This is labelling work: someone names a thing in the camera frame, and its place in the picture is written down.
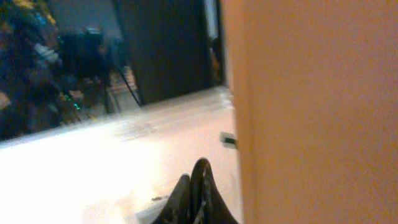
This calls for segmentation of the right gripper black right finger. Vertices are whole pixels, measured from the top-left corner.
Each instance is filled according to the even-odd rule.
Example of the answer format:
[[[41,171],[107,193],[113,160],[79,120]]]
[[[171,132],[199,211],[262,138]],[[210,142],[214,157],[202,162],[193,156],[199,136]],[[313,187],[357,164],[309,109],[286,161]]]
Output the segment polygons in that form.
[[[192,170],[190,221],[194,224],[238,224],[217,189],[207,158],[197,160]]]

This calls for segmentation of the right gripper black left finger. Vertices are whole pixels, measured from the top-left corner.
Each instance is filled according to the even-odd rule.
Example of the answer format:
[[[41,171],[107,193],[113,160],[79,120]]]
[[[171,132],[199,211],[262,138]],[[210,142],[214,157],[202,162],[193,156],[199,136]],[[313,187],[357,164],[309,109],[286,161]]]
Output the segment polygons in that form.
[[[182,175],[152,224],[186,224],[190,221],[190,177]]]

